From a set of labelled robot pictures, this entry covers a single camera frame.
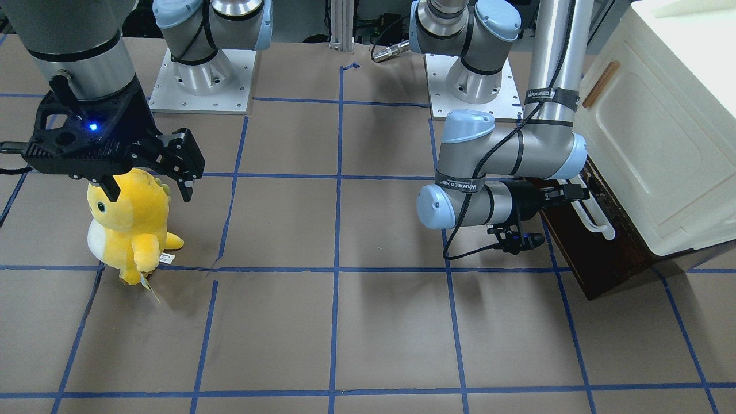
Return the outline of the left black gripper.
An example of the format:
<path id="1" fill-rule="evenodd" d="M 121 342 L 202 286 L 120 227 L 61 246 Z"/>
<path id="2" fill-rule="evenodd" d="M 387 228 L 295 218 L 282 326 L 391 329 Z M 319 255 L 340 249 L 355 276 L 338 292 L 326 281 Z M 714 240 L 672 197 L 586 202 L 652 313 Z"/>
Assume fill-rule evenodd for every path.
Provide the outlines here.
<path id="1" fill-rule="evenodd" d="M 540 189 L 529 181 L 509 181 L 508 191 L 512 196 L 512 212 L 508 217 L 509 222 L 530 220 L 539 210 L 556 207 L 565 202 L 591 198 L 591 192 L 587 187 L 570 182 Z"/>

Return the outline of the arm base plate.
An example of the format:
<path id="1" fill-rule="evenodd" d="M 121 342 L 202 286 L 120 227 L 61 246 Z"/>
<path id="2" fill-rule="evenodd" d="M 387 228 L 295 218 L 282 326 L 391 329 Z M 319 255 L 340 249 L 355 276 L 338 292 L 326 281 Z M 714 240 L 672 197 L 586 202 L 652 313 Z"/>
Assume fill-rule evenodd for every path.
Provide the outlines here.
<path id="1" fill-rule="evenodd" d="M 508 59 L 502 71 L 488 76 L 469 71 L 454 56 L 425 54 L 425 68 L 433 120 L 444 120 L 459 109 L 484 111 L 496 121 L 523 116 Z"/>
<path id="2" fill-rule="evenodd" d="M 152 89 L 153 113 L 247 114 L 258 53 L 220 50 L 197 66 L 171 61 L 170 52 Z"/>

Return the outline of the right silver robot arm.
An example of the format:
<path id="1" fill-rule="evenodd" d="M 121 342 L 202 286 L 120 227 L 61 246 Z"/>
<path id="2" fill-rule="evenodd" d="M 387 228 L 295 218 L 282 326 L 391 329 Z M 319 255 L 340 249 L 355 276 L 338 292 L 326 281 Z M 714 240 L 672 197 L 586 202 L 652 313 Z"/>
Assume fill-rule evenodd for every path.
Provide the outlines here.
<path id="1" fill-rule="evenodd" d="M 205 167 L 192 131 L 155 125 L 124 37 L 166 40 L 189 95 L 233 84 L 226 50 L 265 50 L 273 39 L 270 1 L 3 1 L 2 11 L 49 87 L 29 139 L 2 143 L 26 167 L 2 173 L 86 179 L 111 201 L 135 167 L 173 179 L 189 201 Z"/>

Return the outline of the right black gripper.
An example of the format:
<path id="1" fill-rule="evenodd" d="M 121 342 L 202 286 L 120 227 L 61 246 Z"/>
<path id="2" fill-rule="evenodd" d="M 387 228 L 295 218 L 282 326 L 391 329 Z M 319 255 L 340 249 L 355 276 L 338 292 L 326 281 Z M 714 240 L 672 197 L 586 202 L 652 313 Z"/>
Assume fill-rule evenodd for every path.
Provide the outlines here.
<path id="1" fill-rule="evenodd" d="M 115 175 L 151 166 L 176 181 L 182 199 L 191 201 L 194 181 L 205 168 L 192 131 L 163 135 L 136 75 L 121 91 L 89 101 L 75 95 L 71 78 L 69 72 L 52 77 L 22 158 L 41 173 L 98 180 L 111 202 L 121 194 Z"/>

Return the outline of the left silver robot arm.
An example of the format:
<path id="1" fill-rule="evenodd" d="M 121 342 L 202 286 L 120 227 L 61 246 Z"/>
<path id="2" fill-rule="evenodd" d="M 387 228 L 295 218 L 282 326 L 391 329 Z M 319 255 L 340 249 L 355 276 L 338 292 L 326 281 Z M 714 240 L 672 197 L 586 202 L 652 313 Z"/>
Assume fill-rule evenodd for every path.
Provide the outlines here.
<path id="1" fill-rule="evenodd" d="M 492 249 L 518 254 L 544 243 L 522 223 L 540 211 L 589 194 L 568 183 L 539 189 L 529 178 L 568 180 L 587 160 L 583 136 L 573 132 L 591 1 L 541 1 L 523 118 L 495 121 L 487 111 L 457 109 L 445 116 L 431 185 L 416 199 L 420 222 L 450 229 L 487 225 Z M 466 102 L 487 101 L 520 31 L 520 13 L 507 1 L 415 1 L 410 48 L 455 56 L 448 85 Z"/>

